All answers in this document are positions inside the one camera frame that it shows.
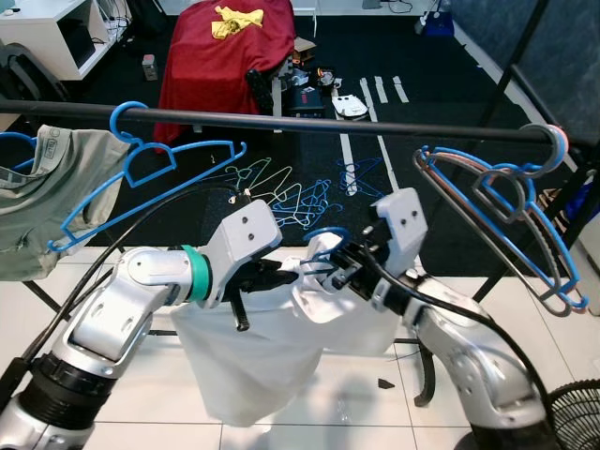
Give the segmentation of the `grey garment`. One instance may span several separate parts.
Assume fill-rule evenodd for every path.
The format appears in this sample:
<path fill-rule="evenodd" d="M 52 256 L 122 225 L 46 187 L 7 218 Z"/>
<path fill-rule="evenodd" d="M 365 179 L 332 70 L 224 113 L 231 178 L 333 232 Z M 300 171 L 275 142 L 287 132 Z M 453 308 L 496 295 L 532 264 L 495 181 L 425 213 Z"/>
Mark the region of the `grey garment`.
<path fill-rule="evenodd" d="M 48 241 L 63 236 L 61 223 L 93 189 L 120 171 L 129 147 L 108 131 L 43 125 L 36 133 L 33 172 L 0 169 L 0 281 L 46 278 L 63 256 Z M 108 221 L 121 184 L 112 186 L 71 229 L 86 232 Z"/>

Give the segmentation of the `black floor fan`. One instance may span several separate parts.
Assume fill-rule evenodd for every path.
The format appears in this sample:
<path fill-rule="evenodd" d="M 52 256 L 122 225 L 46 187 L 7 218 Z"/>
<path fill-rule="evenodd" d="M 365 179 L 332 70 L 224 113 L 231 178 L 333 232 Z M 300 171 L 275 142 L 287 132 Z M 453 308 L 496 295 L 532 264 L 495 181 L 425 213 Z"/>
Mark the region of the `black floor fan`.
<path fill-rule="evenodd" d="M 548 393 L 561 450 L 600 450 L 600 379 L 582 379 Z"/>

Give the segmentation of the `small cardboard box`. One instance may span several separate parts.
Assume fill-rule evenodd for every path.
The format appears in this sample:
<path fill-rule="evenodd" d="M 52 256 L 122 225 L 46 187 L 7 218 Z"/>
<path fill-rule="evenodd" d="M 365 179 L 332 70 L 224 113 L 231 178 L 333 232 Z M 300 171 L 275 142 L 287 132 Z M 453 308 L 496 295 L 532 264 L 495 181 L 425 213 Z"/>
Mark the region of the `small cardboard box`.
<path fill-rule="evenodd" d="M 297 36 L 297 38 L 294 40 L 294 49 L 292 49 L 292 59 L 300 61 L 312 59 L 314 56 L 314 51 L 316 51 L 316 47 L 316 43 Z"/>

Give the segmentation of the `blue floor mop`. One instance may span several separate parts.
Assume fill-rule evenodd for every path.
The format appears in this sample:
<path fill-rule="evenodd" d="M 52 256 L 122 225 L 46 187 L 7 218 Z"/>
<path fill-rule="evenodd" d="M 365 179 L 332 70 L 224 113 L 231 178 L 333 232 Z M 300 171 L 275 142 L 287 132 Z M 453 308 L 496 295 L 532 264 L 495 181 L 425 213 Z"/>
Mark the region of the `blue floor mop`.
<path fill-rule="evenodd" d="M 417 21 L 415 29 L 419 36 L 453 36 L 455 34 L 453 13 L 428 11 Z"/>

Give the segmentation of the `black clothes rack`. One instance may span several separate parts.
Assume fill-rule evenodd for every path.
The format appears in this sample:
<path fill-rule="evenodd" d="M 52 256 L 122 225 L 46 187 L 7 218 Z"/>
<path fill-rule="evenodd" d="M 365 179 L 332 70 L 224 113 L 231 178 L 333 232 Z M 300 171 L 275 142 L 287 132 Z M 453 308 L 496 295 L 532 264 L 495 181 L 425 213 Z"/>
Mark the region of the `black clothes rack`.
<path fill-rule="evenodd" d="M 528 87 L 526 78 L 519 67 L 510 65 L 513 78 L 524 89 L 534 106 L 543 106 L 535 97 L 535 91 Z M 87 104 L 72 102 L 17 101 L 0 98 L 0 113 L 25 114 L 51 117 L 109 117 L 116 112 L 112 104 Z M 224 128 L 282 129 L 307 133 L 360 134 L 360 136 L 416 136 L 425 139 L 469 139 L 469 141 L 494 141 L 527 144 L 553 144 L 551 136 L 543 136 L 536 131 L 516 131 L 507 128 L 485 126 L 443 126 L 408 123 L 369 123 L 369 121 L 336 121 L 334 119 L 305 119 L 305 117 L 277 117 L 258 114 L 227 114 L 226 112 L 180 111 L 180 109 L 142 108 L 125 114 L 127 120 L 139 123 L 175 123 L 196 126 L 223 126 Z M 570 138 L 570 153 L 578 164 L 584 158 L 595 156 L 597 161 L 597 139 Z M 432 355 L 420 351 L 421 365 L 429 378 L 423 381 L 423 390 L 417 395 L 417 407 L 428 406 L 436 394 Z"/>

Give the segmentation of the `white garment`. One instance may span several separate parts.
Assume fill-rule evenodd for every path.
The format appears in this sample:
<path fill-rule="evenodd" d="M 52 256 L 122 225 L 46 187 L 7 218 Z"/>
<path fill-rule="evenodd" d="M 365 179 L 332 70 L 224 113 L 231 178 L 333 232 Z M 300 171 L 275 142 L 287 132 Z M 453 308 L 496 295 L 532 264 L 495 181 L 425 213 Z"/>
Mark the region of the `white garment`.
<path fill-rule="evenodd" d="M 382 356 L 401 319 L 313 276 L 243 295 L 249 327 L 240 333 L 231 306 L 180 306 L 171 318 L 197 378 L 207 415 L 251 426 L 299 395 L 326 354 Z"/>

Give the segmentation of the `black case with red label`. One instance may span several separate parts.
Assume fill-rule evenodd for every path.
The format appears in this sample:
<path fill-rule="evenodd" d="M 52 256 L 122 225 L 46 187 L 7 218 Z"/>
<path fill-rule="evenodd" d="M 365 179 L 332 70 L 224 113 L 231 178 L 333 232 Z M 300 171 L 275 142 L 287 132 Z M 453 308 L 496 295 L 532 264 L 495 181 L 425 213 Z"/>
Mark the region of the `black case with red label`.
<path fill-rule="evenodd" d="M 326 117 L 322 91 L 318 87 L 292 86 L 284 95 L 283 112 L 292 117 Z"/>

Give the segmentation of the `black wheel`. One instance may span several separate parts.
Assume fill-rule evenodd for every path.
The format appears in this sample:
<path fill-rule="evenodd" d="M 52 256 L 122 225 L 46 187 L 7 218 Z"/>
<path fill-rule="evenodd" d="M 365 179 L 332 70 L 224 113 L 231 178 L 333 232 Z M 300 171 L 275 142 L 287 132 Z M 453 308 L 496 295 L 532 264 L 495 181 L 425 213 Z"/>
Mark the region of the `black wheel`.
<path fill-rule="evenodd" d="M 0 44 L 0 95 L 16 101 L 57 99 L 54 82 L 21 44 Z"/>

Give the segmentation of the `white rounded gadget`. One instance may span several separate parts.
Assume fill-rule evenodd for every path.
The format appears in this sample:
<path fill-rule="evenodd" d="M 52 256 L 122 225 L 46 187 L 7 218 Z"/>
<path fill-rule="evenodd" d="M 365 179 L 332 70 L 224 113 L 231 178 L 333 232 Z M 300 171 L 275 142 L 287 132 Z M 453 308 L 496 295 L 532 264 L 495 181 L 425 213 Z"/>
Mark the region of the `white rounded gadget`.
<path fill-rule="evenodd" d="M 333 95 L 331 101 L 337 116 L 344 120 L 363 120 L 371 113 L 363 99 L 356 95 Z"/>

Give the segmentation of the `red blanket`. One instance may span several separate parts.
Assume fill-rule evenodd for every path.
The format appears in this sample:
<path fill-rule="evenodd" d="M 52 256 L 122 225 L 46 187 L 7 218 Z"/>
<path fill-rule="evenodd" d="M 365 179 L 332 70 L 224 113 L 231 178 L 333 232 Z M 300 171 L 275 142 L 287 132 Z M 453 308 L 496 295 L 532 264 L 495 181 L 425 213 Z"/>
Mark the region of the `red blanket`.
<path fill-rule="evenodd" d="M 218 6 L 237 12 L 261 11 L 262 24 L 223 39 L 211 34 L 221 21 Z M 198 0 L 177 17 L 161 72 L 160 109 L 258 114 L 246 73 L 278 71 L 294 49 L 291 0 Z"/>

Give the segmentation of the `blue bag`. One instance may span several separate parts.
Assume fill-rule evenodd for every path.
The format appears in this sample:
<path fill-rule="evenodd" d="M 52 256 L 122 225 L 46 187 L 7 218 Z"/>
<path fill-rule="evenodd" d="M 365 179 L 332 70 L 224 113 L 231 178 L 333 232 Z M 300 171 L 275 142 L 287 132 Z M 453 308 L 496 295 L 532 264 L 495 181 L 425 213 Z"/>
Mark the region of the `blue bag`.
<path fill-rule="evenodd" d="M 587 202 L 593 196 L 596 185 L 594 179 L 588 180 L 575 192 L 574 197 L 570 198 L 562 210 L 566 222 L 573 222 L 581 216 L 584 221 L 591 221 L 592 218 L 595 218 L 595 215 L 599 213 L 599 206 L 587 206 Z"/>

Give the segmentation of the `white shelf unit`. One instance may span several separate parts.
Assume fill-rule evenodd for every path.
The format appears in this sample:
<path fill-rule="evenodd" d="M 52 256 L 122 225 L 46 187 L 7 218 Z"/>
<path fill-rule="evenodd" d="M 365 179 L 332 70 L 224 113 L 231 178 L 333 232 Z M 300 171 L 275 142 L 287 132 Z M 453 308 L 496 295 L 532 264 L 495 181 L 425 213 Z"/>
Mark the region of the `white shelf unit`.
<path fill-rule="evenodd" d="M 82 81 L 131 24 L 125 0 L 0 0 L 0 43 L 29 49 L 61 81 Z"/>

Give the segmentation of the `yellow cloth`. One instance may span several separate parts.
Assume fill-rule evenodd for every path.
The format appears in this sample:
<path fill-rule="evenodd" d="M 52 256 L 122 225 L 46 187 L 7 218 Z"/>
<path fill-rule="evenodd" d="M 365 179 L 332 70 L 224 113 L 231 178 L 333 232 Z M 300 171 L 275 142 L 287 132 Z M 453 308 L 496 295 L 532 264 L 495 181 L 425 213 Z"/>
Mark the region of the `yellow cloth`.
<path fill-rule="evenodd" d="M 250 26 L 263 26 L 265 13 L 262 9 L 244 12 L 235 11 L 227 6 L 215 6 L 218 21 L 211 22 L 211 35 L 215 39 L 224 39 L 240 33 Z"/>

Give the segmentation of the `black perforated bracket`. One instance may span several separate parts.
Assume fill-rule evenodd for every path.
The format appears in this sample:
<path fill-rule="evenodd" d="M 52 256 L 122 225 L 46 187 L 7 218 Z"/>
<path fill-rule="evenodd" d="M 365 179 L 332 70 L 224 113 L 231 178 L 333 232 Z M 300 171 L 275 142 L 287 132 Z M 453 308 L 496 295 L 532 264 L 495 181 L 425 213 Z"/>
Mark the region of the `black perforated bracket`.
<path fill-rule="evenodd" d="M 270 115 L 274 110 L 275 101 L 269 77 L 257 69 L 249 69 L 245 73 L 245 81 L 259 114 Z"/>

